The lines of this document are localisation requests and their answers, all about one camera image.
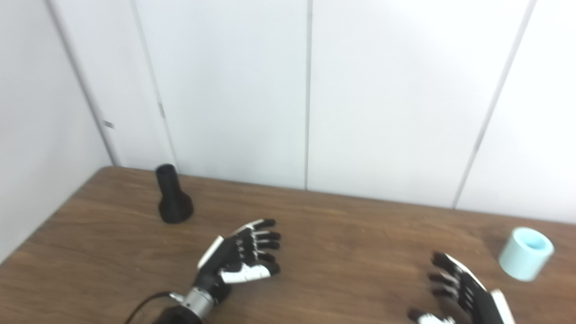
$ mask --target light blue cylinder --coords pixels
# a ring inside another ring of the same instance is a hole
[[[554,245],[542,233],[528,227],[512,231],[500,253],[500,266],[511,277],[532,281],[554,253]]]

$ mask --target white wall panel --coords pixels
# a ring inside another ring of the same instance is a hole
[[[179,169],[304,187],[306,0],[137,0]]]
[[[122,167],[174,163],[131,0],[52,0]]]
[[[448,207],[521,0],[314,0],[308,188]]]
[[[576,223],[574,17],[537,2],[458,209]]]
[[[0,1],[0,262],[110,160],[43,1]]]

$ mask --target robotic wrist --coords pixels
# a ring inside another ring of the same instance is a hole
[[[232,291],[232,286],[225,284],[220,276],[199,273],[192,284],[192,290],[198,289],[207,292],[214,301],[214,306],[221,304]]]
[[[216,300],[204,289],[192,287],[190,292],[182,298],[180,305],[192,311],[202,320],[216,306]]]

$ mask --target wood grain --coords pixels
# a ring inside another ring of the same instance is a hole
[[[147,295],[186,293],[217,235],[263,217],[278,220],[282,273],[235,286],[211,323],[398,324],[409,323],[409,307],[440,314],[426,278],[433,250],[503,290],[518,324],[576,319],[573,225],[186,176],[181,184],[196,211],[168,225],[152,172],[98,172],[0,266],[0,323],[122,323]],[[534,282],[512,279],[495,259],[517,226],[556,247]]]

